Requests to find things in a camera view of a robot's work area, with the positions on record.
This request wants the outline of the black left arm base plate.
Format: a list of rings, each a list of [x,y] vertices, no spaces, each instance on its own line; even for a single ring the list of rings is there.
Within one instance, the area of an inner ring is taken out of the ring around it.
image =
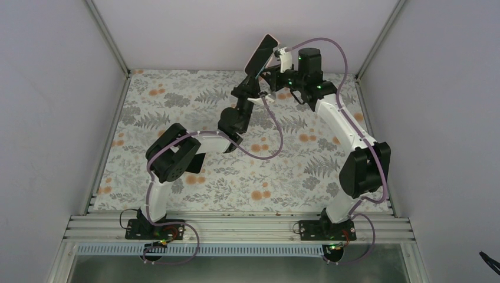
[[[138,219],[130,219],[127,224],[125,239],[148,241],[182,240],[184,224],[170,224],[166,226],[153,226],[150,223],[141,223]]]

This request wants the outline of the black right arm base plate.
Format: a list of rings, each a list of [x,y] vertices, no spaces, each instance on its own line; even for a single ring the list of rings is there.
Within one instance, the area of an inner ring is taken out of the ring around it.
[[[321,220],[301,220],[298,233],[302,241],[355,241],[357,239],[354,222],[329,223]]]

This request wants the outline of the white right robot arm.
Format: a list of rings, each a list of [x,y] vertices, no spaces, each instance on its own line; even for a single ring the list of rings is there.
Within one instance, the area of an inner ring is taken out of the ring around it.
[[[320,234],[333,240],[342,232],[341,223],[352,219],[362,202],[380,204],[387,200],[391,148],[363,130],[344,104],[341,86],[324,79],[319,49],[300,49],[298,67],[294,67],[288,48],[277,49],[273,55],[279,64],[264,69],[262,74],[271,90],[287,87],[299,92],[297,101],[325,121],[347,157],[338,175],[341,189],[321,212]]]

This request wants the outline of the phone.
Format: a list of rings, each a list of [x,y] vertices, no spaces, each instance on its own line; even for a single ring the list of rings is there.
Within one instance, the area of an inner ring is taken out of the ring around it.
[[[190,161],[189,165],[186,168],[186,172],[199,174],[202,170],[205,156],[206,156],[205,153],[199,153],[194,155],[193,159]]]

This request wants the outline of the pink phone case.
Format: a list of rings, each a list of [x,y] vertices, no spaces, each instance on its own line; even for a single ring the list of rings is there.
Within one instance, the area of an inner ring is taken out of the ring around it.
[[[271,57],[274,56],[275,49],[279,42],[270,34],[266,34],[257,46],[253,55],[247,62],[244,72],[246,75],[253,75],[256,77],[260,75],[269,63]]]

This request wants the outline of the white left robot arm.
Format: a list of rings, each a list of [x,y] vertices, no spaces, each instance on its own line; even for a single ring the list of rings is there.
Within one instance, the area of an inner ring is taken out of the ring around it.
[[[221,112],[214,131],[190,131],[179,123],[171,125],[146,151],[147,171],[152,177],[141,205],[140,230],[150,239],[164,231],[168,190],[184,172],[199,173],[207,153],[230,153],[247,132],[254,103],[259,98],[259,81],[247,75],[231,95],[236,107]]]

